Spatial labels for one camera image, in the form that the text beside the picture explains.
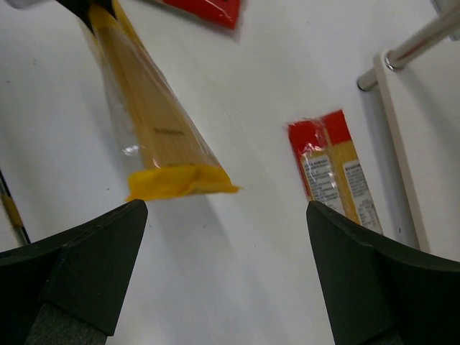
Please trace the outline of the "yellow spaghetti bag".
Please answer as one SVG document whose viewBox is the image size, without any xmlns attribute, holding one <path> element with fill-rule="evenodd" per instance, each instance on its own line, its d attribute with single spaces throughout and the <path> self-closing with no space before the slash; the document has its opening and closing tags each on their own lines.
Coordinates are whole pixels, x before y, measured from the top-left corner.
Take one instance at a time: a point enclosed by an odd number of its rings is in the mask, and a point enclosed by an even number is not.
<svg viewBox="0 0 460 345">
<path fill-rule="evenodd" d="M 88 16 L 128 201 L 237 193 L 117 1 Z"/>
</svg>

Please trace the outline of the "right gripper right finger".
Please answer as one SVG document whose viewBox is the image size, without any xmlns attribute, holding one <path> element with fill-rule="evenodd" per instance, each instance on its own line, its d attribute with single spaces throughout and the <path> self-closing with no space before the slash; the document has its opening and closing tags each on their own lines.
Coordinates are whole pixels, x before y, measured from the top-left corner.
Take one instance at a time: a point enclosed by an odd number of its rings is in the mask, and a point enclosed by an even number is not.
<svg viewBox="0 0 460 345">
<path fill-rule="evenodd" d="M 459 263 L 311 201 L 306 221 L 336 344 L 458 344 Z"/>
</svg>

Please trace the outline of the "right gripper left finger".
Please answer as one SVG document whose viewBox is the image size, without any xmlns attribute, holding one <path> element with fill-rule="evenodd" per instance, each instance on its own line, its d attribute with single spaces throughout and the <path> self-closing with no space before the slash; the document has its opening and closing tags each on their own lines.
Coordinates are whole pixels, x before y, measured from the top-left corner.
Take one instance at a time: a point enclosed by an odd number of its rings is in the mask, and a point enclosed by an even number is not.
<svg viewBox="0 0 460 345">
<path fill-rule="evenodd" d="M 134 200 L 1 253 L 2 344 L 105 344 L 113 336 L 147 223 Z"/>
</svg>

